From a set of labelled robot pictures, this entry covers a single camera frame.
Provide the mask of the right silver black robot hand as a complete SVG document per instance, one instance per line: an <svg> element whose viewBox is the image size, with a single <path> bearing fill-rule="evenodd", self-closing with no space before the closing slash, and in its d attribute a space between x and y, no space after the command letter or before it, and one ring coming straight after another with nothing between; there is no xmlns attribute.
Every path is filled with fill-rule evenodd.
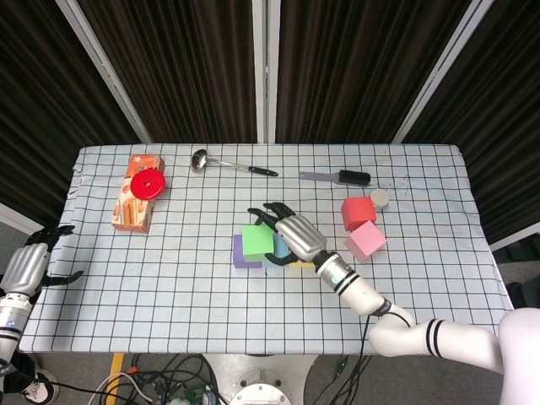
<svg viewBox="0 0 540 405"><path fill-rule="evenodd" d="M256 225L267 225L275 235L279 235L289 248L289 254L277 257L266 253L265 258L277 265L286 266L293 262L312 262L322 251L327 249L326 237L305 217L295 213L283 202L265 202L263 206L273 212L270 215L260 208L248 208L256 215Z"/></svg>

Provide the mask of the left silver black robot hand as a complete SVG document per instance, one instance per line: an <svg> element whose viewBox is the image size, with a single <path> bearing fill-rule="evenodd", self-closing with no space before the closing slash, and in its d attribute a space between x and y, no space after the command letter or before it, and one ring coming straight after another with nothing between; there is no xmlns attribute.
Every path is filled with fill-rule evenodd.
<svg viewBox="0 0 540 405"><path fill-rule="evenodd" d="M37 296L44 287L63 286L77 281L82 275L78 271L69 276L50 276L47 272L52 249L62 236L73 233L73 225L45 227L33 233L24 246L10 259L1 276L2 296L24 294Z"/></svg>

